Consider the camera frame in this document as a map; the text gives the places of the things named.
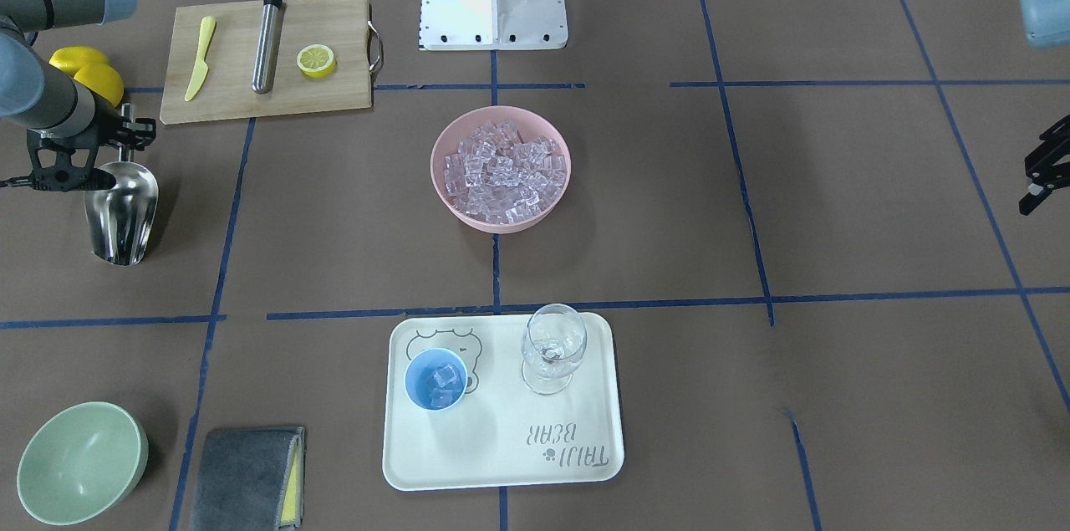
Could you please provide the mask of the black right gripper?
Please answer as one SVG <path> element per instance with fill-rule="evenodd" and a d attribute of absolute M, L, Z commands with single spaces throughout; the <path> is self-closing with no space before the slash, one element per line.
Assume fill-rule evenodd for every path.
<path fill-rule="evenodd" d="M 156 120 L 150 117 L 105 115 L 73 137 L 46 137 L 26 131 L 32 165 L 24 184 L 35 191 L 107 191 L 117 185 L 114 175 L 96 166 L 102 146 L 143 151 L 156 138 Z"/>

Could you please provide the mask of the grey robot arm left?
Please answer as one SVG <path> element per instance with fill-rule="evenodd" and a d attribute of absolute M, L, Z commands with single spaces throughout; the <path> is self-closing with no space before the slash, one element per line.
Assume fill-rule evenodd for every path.
<path fill-rule="evenodd" d="M 1019 0 L 1024 34 L 1033 49 L 1053 49 L 1069 43 L 1069 0 Z M 1024 160 L 1029 180 L 1019 212 L 1031 215 L 1055 191 L 1069 185 L 1069 116 L 1063 116 L 1039 137 L 1040 145 Z"/>

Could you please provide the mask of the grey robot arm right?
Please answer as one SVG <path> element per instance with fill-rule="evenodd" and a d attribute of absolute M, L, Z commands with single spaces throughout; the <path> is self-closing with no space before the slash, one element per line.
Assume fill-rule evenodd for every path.
<path fill-rule="evenodd" d="M 29 170 L 3 187 L 45 192 L 107 191 L 114 175 L 102 149 L 143 151 L 156 138 L 150 117 L 122 113 L 97 90 L 49 61 L 42 37 L 55 29 L 119 22 L 139 0 L 1 0 L 3 122 L 24 131 Z"/>

